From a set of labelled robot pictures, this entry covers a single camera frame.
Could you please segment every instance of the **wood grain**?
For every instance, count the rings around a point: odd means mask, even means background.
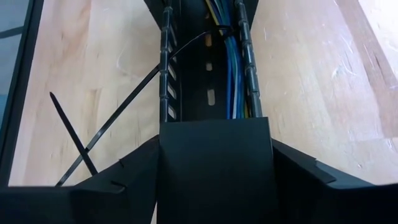
[[[252,27],[272,137],[374,184],[398,181],[398,32],[394,0],[259,1]],[[78,151],[159,61],[143,0],[46,0],[10,185],[54,185]],[[158,132],[158,80],[90,153],[99,170]],[[81,165],[67,182],[89,176]]]

